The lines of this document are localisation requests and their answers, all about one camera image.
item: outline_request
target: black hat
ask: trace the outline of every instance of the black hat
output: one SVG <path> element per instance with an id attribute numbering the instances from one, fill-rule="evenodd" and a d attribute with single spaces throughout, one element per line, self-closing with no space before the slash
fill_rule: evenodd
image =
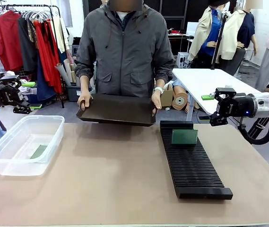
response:
<path id="1" fill-rule="evenodd" d="M 213 7 L 221 6 L 228 3 L 230 0 L 208 0 L 209 5 Z"/>

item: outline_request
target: wall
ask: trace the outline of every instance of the wall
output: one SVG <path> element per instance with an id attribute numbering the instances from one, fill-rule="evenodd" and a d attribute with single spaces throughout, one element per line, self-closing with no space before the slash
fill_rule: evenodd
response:
<path id="1" fill-rule="evenodd" d="M 266 41 L 269 38 L 269 0 L 263 0 L 263 9 L 254 9 L 252 13 L 255 17 L 255 35 L 258 41 L 259 53 L 252 57 L 252 62 L 261 65 L 262 58 L 266 51 Z"/>
<path id="2" fill-rule="evenodd" d="M 51 5 L 51 0 L 7 0 L 5 4 L 45 4 Z M 69 27 L 69 32 L 74 37 L 81 37 L 84 27 L 84 13 L 82 0 L 70 0 L 70 9 L 72 16 L 72 26 Z"/>

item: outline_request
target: jacket pocket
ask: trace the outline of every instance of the jacket pocket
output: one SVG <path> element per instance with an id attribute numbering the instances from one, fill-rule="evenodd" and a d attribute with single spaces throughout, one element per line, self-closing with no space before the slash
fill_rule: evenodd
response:
<path id="1" fill-rule="evenodd" d="M 152 90 L 152 74 L 146 72 L 133 72 L 130 74 L 131 96 L 151 97 Z"/>
<path id="2" fill-rule="evenodd" d="M 112 72 L 103 72 L 97 75 L 96 91 L 100 94 L 111 94 L 112 89 L 110 86 L 110 81 L 112 77 Z"/>

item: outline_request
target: gray skirt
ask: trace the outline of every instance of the gray skirt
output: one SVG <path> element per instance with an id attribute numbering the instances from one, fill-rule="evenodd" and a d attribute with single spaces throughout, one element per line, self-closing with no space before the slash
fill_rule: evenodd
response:
<path id="1" fill-rule="evenodd" d="M 265 55 L 263 56 L 261 66 L 259 69 L 259 74 L 255 89 L 260 92 L 264 92 L 269 84 L 269 49 L 266 49 Z"/>

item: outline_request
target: person's right hand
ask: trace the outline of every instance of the person's right hand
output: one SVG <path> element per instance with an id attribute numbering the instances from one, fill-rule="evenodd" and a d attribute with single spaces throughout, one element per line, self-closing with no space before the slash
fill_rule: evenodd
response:
<path id="1" fill-rule="evenodd" d="M 83 100 L 85 101 L 85 104 L 83 103 L 82 106 L 80 106 L 82 110 L 85 110 L 85 108 L 89 107 L 90 98 L 91 98 L 91 95 L 88 89 L 81 91 L 81 96 L 78 98 L 78 105 L 80 105 Z"/>
<path id="2" fill-rule="evenodd" d="M 214 42 L 214 41 L 211 41 L 211 42 L 207 43 L 207 47 L 216 47 L 216 46 L 217 46 L 217 43 Z"/>
<path id="3" fill-rule="evenodd" d="M 241 42 L 237 42 L 237 48 L 238 49 L 244 48 L 244 44 Z"/>

